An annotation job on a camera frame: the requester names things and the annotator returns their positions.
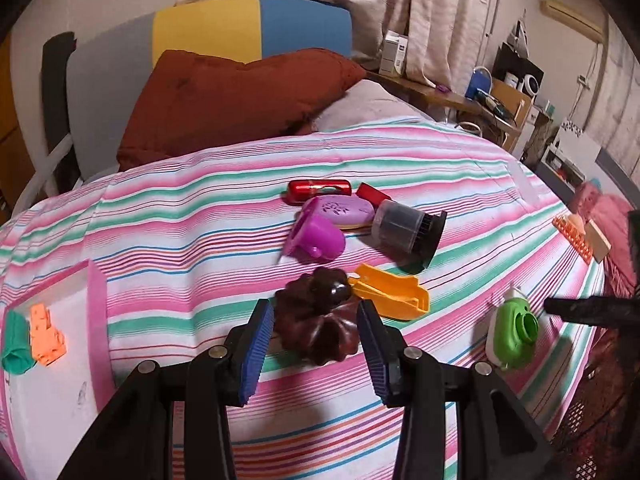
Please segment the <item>black grey lens cup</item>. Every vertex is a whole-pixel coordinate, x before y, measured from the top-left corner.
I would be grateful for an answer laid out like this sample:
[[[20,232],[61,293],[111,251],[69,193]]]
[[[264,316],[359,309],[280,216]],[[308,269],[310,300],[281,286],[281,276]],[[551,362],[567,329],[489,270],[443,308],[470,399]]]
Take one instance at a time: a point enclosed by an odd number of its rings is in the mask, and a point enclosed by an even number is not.
[[[383,200],[373,217],[371,235],[382,246],[413,255],[426,269],[434,259],[446,220],[444,210],[427,214],[394,200]]]

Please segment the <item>teal plastic cylinder part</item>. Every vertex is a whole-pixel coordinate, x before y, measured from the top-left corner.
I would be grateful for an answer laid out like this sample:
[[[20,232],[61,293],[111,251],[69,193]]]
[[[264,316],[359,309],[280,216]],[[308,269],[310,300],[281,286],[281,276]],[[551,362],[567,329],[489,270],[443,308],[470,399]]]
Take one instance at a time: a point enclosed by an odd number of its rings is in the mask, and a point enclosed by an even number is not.
[[[1,348],[1,365],[9,374],[21,375],[35,366],[30,345],[29,322],[21,313],[6,310]]]

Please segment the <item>blue kettle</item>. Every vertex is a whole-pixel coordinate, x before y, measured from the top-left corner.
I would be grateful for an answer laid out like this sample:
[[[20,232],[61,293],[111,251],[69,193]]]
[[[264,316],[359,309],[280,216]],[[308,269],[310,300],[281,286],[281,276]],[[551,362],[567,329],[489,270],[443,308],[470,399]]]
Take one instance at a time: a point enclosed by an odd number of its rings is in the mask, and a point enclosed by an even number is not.
[[[491,72],[485,66],[476,66],[472,71],[468,88],[465,91],[465,99],[474,100],[477,90],[490,93],[492,88]]]

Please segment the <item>magenta plastic cup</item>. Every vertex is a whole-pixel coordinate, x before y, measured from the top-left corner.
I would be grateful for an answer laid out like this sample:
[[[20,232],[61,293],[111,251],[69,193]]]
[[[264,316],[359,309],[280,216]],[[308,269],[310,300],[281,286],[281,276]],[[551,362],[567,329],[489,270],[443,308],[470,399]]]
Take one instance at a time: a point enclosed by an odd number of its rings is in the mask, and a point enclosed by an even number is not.
[[[345,250],[346,238],[340,228],[310,209],[303,209],[286,239],[282,255],[303,252],[311,259],[332,261]]]

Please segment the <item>white small box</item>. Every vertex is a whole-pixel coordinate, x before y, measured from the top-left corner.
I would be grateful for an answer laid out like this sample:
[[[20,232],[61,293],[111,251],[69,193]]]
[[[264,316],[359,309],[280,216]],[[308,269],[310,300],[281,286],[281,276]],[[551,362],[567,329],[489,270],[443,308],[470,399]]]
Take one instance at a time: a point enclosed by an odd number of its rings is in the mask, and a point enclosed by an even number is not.
[[[391,30],[386,32],[378,72],[387,77],[400,78],[404,74],[407,50],[406,36]]]

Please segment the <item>dark brown fluted mould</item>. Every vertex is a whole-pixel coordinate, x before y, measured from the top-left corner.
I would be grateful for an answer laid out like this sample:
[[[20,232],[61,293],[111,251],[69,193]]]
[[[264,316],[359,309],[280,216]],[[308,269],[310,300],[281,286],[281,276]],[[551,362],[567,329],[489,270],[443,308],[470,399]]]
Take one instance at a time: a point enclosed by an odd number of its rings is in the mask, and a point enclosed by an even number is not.
[[[274,331],[283,349],[321,366],[359,346],[357,310],[347,274],[319,266],[274,294]]]

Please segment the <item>purple oval soap box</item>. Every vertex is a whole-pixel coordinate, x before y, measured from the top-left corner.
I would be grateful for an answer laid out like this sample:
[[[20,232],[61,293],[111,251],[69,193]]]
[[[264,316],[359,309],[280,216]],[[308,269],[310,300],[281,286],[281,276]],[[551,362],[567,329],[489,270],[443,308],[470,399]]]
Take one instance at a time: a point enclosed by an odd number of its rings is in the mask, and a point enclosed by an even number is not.
[[[318,214],[340,229],[357,229],[370,226],[375,209],[357,195],[321,195],[307,200],[303,211]]]

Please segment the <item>small red plastic piece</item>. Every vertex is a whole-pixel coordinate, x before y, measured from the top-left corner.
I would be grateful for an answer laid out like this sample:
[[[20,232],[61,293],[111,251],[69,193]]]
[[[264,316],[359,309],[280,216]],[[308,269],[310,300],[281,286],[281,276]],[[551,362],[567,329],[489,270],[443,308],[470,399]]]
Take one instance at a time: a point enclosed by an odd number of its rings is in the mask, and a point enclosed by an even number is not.
[[[390,196],[382,191],[374,188],[367,183],[361,182],[357,188],[356,195],[363,200],[369,202],[374,209],[378,209],[378,207],[385,202],[386,200],[390,200]]]

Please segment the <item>wall air conditioner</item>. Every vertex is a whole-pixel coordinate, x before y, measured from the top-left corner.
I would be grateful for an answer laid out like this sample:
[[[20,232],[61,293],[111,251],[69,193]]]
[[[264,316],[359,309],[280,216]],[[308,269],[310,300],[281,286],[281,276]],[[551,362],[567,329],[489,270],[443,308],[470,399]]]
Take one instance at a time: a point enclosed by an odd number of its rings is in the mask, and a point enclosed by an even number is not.
[[[566,6],[559,0],[541,0],[541,13],[548,18],[552,18],[571,29],[578,34],[588,38],[595,44],[604,43],[604,30],[601,26],[586,18],[573,8]]]

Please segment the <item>orange small plastic block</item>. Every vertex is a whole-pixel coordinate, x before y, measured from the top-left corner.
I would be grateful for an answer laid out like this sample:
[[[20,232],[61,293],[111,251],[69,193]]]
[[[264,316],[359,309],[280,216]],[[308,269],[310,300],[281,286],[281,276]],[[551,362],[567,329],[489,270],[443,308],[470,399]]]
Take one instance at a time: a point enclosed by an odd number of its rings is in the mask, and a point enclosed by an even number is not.
[[[29,336],[32,358],[48,366],[66,353],[65,338],[50,319],[50,311],[44,304],[34,304],[29,310]]]

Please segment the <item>green white plastic gadget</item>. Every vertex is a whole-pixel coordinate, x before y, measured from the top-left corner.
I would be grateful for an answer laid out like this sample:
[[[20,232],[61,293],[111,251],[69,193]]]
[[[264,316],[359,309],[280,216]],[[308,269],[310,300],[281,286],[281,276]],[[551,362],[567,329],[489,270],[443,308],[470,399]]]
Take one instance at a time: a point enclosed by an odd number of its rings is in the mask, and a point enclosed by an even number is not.
[[[485,344],[489,362],[502,370],[518,370],[533,359],[539,334],[538,318],[528,298],[513,284],[493,307]]]

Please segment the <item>orange plastic clip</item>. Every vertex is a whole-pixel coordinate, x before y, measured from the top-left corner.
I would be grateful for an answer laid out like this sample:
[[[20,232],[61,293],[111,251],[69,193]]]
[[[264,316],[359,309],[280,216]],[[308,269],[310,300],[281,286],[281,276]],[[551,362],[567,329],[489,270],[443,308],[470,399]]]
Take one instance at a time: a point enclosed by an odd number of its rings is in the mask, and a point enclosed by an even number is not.
[[[430,294],[416,276],[400,276],[360,264],[356,276],[348,278],[352,292],[371,300],[378,314],[396,321],[412,321],[430,310]]]

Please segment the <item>pink grey pillow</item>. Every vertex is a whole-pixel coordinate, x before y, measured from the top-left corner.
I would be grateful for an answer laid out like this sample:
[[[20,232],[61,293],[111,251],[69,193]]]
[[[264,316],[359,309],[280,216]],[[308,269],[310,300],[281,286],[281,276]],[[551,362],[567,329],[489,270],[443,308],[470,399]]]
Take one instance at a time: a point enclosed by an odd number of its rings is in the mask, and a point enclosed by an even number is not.
[[[360,80],[312,120],[314,131],[328,132],[369,122],[388,120],[430,122],[431,116],[416,107],[392,96],[380,84],[367,79]]]

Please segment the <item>rust red cushion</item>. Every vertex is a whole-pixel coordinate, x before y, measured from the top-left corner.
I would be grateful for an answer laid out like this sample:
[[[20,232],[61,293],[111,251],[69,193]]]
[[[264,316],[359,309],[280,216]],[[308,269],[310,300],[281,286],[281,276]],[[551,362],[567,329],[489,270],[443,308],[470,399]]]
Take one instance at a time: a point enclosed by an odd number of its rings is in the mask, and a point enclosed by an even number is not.
[[[316,117],[364,76],[356,62],[319,48],[251,63],[167,50],[128,120],[119,168],[310,133]]]

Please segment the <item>orange comb-like rack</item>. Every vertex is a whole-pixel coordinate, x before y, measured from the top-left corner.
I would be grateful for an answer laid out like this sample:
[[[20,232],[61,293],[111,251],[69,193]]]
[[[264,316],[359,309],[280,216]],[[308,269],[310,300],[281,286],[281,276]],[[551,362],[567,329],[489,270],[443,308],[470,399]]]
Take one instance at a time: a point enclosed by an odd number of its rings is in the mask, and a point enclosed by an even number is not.
[[[593,258],[592,248],[586,240],[586,234],[570,220],[569,216],[559,216],[552,219],[552,226],[555,227],[570,243],[585,264],[590,264]]]

